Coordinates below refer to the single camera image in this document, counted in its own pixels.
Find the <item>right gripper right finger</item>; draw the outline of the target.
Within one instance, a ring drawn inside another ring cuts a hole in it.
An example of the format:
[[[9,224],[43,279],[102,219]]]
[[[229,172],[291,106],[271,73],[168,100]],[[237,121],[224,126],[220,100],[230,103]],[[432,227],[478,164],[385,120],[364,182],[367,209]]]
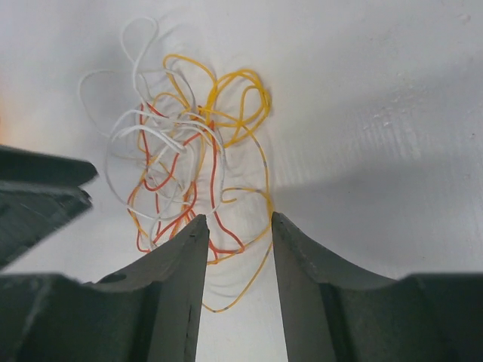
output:
[[[482,276],[393,280],[359,267],[272,215],[291,361],[480,361]]]

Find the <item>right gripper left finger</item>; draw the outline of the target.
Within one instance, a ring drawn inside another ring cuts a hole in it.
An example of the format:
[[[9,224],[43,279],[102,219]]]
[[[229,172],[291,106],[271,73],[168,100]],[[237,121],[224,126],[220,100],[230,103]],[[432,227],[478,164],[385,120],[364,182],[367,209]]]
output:
[[[195,360],[208,239],[200,215],[96,283],[55,274],[2,276],[1,359]]]

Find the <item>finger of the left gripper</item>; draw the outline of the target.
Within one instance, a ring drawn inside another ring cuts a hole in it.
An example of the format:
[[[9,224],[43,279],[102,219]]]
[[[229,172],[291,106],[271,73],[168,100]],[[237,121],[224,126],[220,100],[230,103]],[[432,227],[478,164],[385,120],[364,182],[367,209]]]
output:
[[[1,146],[1,180],[45,185],[84,185],[97,176],[95,166],[75,158]]]
[[[1,267],[92,206],[79,187],[1,182]]]

